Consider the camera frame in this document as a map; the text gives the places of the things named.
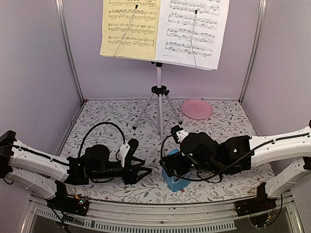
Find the blue metronome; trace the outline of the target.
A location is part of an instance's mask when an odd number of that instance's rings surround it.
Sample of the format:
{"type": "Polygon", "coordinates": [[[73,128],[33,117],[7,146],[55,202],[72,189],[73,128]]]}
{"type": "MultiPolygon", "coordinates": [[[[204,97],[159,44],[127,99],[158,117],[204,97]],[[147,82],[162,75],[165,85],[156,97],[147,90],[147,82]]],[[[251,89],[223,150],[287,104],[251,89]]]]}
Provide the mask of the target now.
{"type": "MultiPolygon", "coordinates": [[[[173,149],[166,156],[174,154],[176,152],[180,151],[178,149],[173,149]]],[[[190,172],[183,176],[174,175],[172,177],[169,177],[168,174],[166,173],[166,168],[162,168],[162,177],[166,182],[167,187],[172,192],[177,192],[181,189],[184,189],[190,184],[190,181],[188,180],[190,178],[190,172]]]]}

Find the lilac music stand with tripod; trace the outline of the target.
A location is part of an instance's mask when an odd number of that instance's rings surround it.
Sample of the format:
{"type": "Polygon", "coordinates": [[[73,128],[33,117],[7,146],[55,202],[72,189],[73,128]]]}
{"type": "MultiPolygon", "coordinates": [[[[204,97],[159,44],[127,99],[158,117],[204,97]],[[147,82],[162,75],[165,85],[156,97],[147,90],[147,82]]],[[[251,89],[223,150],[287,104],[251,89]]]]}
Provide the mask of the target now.
{"type": "Polygon", "coordinates": [[[141,109],[132,129],[135,130],[137,128],[140,120],[142,119],[142,116],[145,115],[150,119],[151,123],[156,127],[157,134],[160,135],[160,141],[163,141],[164,140],[164,130],[168,126],[168,123],[171,120],[171,118],[173,116],[175,116],[177,123],[179,125],[182,124],[182,120],[181,120],[176,108],[173,105],[172,99],[169,96],[169,93],[170,93],[169,89],[162,84],[162,67],[163,67],[163,64],[160,62],[155,62],[155,61],[151,61],[150,63],[152,65],[155,65],[155,67],[156,67],[156,85],[151,87],[151,93],[150,93],[146,103],[144,104],[143,108],[141,109]],[[156,119],[157,119],[157,123],[155,123],[155,121],[146,112],[146,109],[149,106],[149,104],[150,104],[150,102],[154,96],[156,96],[156,106],[157,106],[156,119]],[[163,113],[164,113],[163,112],[163,100],[164,99],[166,99],[166,101],[168,102],[168,104],[172,110],[171,116],[169,117],[169,120],[166,123],[166,125],[164,124],[164,118],[163,118],[163,113]]]}

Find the white sheet music page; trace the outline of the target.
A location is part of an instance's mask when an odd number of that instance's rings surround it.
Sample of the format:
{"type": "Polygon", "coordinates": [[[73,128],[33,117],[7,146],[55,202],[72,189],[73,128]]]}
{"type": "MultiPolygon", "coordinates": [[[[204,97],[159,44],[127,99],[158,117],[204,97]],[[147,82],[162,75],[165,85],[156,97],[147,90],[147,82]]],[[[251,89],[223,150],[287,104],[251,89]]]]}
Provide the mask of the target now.
{"type": "Polygon", "coordinates": [[[229,5],[228,0],[161,1],[155,59],[217,70],[229,5]]]}

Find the yellow sheet music page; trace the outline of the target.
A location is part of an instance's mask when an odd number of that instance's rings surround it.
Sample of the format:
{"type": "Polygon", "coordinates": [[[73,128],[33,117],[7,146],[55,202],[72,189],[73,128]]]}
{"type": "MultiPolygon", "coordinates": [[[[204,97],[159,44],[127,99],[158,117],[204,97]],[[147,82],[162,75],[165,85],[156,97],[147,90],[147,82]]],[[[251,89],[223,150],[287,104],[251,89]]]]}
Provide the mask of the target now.
{"type": "Polygon", "coordinates": [[[100,55],[155,61],[159,0],[104,0],[100,55]]]}

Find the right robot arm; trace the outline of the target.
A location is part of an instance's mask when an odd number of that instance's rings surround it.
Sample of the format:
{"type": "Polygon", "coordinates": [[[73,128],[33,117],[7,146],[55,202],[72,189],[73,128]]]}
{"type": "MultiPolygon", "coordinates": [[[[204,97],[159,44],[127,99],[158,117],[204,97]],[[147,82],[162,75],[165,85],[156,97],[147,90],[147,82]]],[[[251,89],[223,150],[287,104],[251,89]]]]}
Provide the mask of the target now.
{"type": "Polygon", "coordinates": [[[271,136],[236,136],[222,143],[207,133],[187,132],[175,126],[170,135],[179,145],[179,151],[160,157],[160,165],[169,176],[183,178],[191,171],[218,175],[235,175],[253,167],[293,159],[276,177],[257,188],[257,197],[251,207],[261,212],[302,178],[311,173],[311,127],[271,136]]]}

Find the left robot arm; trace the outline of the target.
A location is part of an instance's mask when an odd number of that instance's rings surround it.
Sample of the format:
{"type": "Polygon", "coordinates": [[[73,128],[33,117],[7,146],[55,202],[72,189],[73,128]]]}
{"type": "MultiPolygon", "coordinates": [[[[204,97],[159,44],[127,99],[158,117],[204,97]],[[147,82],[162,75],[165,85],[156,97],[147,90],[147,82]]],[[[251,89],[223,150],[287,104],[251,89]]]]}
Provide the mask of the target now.
{"type": "Polygon", "coordinates": [[[135,156],[138,141],[131,139],[121,146],[116,161],[110,161],[105,145],[94,145],[84,155],[59,157],[36,150],[16,139],[14,131],[0,137],[0,177],[24,185],[46,200],[53,200],[62,211],[72,207],[72,200],[60,189],[67,184],[79,186],[90,182],[108,182],[121,178],[124,184],[136,184],[152,172],[135,156]]]}

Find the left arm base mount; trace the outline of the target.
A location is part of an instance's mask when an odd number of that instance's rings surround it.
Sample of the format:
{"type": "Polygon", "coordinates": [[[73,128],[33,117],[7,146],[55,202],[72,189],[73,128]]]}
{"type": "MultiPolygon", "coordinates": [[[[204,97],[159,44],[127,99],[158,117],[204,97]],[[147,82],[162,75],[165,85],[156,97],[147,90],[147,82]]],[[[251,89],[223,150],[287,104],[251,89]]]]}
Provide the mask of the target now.
{"type": "Polygon", "coordinates": [[[64,183],[56,181],[55,184],[55,197],[47,200],[47,206],[62,213],[86,216],[89,209],[88,197],[81,194],[69,196],[64,183]]]}

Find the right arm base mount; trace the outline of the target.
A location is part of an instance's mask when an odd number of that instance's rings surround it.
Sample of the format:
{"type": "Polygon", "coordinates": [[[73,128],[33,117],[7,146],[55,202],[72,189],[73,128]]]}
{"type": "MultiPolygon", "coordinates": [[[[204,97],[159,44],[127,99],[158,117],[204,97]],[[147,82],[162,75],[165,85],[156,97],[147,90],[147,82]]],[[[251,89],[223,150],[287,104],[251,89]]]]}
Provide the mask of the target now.
{"type": "Polygon", "coordinates": [[[234,203],[238,216],[246,216],[276,208],[276,199],[268,198],[265,190],[266,182],[257,187],[254,198],[239,200],[234,203]]]}

